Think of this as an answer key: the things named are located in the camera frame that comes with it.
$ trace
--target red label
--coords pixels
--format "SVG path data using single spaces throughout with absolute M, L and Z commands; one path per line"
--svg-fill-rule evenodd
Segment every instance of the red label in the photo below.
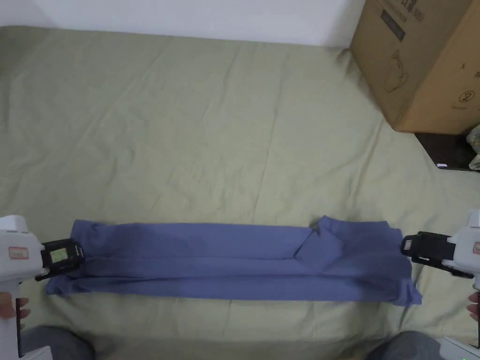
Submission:
M 29 258 L 27 248 L 9 247 L 8 252 L 12 260 L 28 260 Z

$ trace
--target gray pants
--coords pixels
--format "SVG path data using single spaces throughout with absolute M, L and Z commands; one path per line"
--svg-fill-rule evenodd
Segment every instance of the gray pants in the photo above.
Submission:
M 51 326 L 22 331 L 24 353 L 50 346 L 53 360 L 95 360 L 95 350 L 74 333 Z M 422 333 L 405 332 L 370 353 L 366 360 L 441 360 L 440 344 Z
M 95 360 L 94 348 L 74 333 L 53 326 L 22 331 L 22 352 L 50 346 L 53 360 Z
M 440 344 L 425 334 L 407 331 L 372 351 L 366 360 L 443 360 Z

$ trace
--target folded shirt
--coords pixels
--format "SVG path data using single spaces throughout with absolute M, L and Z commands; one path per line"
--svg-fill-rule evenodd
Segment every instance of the folded shirt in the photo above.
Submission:
M 85 263 L 52 278 L 47 293 L 421 304 L 399 229 L 326 216 L 317 225 L 76 220 L 71 238 L 82 245 Z

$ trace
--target plastic bag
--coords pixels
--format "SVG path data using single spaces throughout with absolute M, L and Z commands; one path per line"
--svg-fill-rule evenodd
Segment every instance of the plastic bag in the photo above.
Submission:
M 478 154 L 468 167 L 472 170 L 480 170 L 480 125 L 478 125 L 472 132 L 467 136 L 467 141 L 472 145 L 473 150 Z

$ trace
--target cardboard box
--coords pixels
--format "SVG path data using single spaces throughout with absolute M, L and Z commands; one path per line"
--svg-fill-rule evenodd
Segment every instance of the cardboard box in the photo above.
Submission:
M 367 0 L 351 51 L 395 130 L 480 123 L 480 0 Z

